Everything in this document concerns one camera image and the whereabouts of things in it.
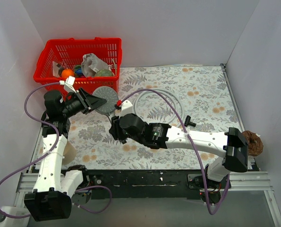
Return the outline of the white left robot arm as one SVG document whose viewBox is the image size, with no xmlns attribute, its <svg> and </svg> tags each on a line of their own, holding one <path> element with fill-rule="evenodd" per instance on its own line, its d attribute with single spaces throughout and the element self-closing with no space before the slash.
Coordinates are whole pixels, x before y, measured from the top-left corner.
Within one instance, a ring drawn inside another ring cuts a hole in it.
<svg viewBox="0 0 281 227">
<path fill-rule="evenodd" d="M 88 114 L 105 104 L 99 98 L 80 88 L 70 92 L 67 99 L 58 90 L 44 94 L 48 120 L 42 124 L 43 159 L 36 183 L 31 193 L 25 195 L 24 203 L 35 221 L 65 219 L 71 214 L 71 198 L 75 191 L 85 189 L 90 178 L 83 165 L 70 167 L 61 178 L 65 147 L 68 143 L 70 117 L 77 113 Z"/>
</svg>

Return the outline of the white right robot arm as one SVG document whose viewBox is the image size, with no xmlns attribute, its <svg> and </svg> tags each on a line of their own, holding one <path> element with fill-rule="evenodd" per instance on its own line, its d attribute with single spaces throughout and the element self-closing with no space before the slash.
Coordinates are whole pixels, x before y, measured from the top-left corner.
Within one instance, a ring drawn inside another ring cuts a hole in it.
<svg viewBox="0 0 281 227">
<path fill-rule="evenodd" d="M 151 149 L 191 149 L 207 152 L 217 159 L 205 168 L 203 183 L 213 188 L 229 173 L 245 173 L 248 169 L 248 142 L 237 128 L 227 132 L 184 132 L 164 123 L 146 123 L 133 113 L 111 118 L 110 134 L 126 143 L 132 139 Z"/>
</svg>

